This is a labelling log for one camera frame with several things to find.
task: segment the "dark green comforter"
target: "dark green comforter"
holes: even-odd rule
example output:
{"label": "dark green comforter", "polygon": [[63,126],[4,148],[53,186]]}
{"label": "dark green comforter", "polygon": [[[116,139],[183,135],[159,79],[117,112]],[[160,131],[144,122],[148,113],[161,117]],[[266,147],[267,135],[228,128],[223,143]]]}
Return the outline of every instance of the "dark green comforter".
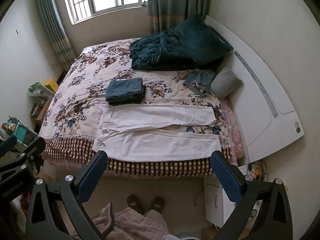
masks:
{"label": "dark green comforter", "polygon": [[215,68],[232,50],[199,15],[172,29],[141,38],[129,48],[133,69],[153,71]]}

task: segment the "power cord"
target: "power cord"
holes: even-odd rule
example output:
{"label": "power cord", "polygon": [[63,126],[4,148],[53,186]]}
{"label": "power cord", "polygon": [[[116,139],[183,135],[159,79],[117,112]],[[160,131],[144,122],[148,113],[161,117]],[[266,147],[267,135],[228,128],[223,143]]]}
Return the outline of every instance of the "power cord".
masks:
{"label": "power cord", "polygon": [[206,185],[204,188],[202,188],[201,190],[199,190],[198,193],[196,194],[196,196],[193,198],[193,204],[194,204],[195,207],[196,207],[196,197],[197,197],[202,191],[204,191],[205,188],[208,187],[208,186],[214,186],[214,187],[220,188],[219,186],[216,186],[216,185],[214,185],[214,184],[208,184],[208,185]]}
{"label": "power cord", "polygon": [[[260,162],[262,162],[262,163],[264,164],[265,170],[263,169],[263,166],[262,166],[260,163],[253,162],[253,163],[249,163],[249,164],[248,164],[247,174],[248,174],[248,171],[251,171],[254,175],[257,176],[257,179],[259,179],[260,177],[262,177],[262,181],[263,181],[263,179],[265,178],[265,175],[267,175],[267,181],[268,181],[268,180],[269,180],[269,175],[268,175],[268,173],[266,173],[266,171],[267,171],[267,165],[266,165],[266,163],[265,163],[264,161],[262,161],[262,160],[260,160]],[[252,164],[256,164],[256,165],[258,165],[258,166],[261,168],[261,172],[262,172],[261,175],[256,174],[256,173],[252,170]]]}

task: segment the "gray pillow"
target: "gray pillow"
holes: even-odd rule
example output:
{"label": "gray pillow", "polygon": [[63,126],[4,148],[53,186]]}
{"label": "gray pillow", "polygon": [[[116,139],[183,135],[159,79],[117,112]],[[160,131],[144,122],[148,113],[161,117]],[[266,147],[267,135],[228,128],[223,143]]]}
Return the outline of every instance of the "gray pillow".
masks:
{"label": "gray pillow", "polygon": [[212,81],[210,87],[214,95],[223,100],[233,90],[236,90],[242,85],[242,80],[237,78],[235,73],[228,68],[223,68],[216,78]]}

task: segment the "blue gripper pad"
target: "blue gripper pad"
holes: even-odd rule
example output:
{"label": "blue gripper pad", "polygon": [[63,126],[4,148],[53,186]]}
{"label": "blue gripper pad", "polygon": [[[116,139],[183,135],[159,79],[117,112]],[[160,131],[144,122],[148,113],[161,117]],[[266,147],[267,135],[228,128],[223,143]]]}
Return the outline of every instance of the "blue gripper pad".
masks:
{"label": "blue gripper pad", "polygon": [[216,152],[211,154],[211,168],[212,172],[216,174],[229,200],[239,204],[242,199],[241,185]]}
{"label": "blue gripper pad", "polygon": [[78,198],[77,200],[80,203],[87,202],[95,187],[97,186],[101,176],[103,175],[108,164],[108,155],[103,152],[98,157],[96,162],[88,170],[87,174],[84,176],[83,180],[79,183],[78,186]]}

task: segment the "yellow box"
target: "yellow box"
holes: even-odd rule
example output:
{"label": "yellow box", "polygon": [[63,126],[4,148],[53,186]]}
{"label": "yellow box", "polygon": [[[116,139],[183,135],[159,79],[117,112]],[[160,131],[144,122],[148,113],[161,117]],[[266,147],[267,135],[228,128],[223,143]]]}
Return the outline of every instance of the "yellow box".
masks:
{"label": "yellow box", "polygon": [[45,86],[46,88],[52,90],[55,93],[57,92],[58,87],[59,87],[53,78],[50,78],[50,79],[42,82],[42,85]]}

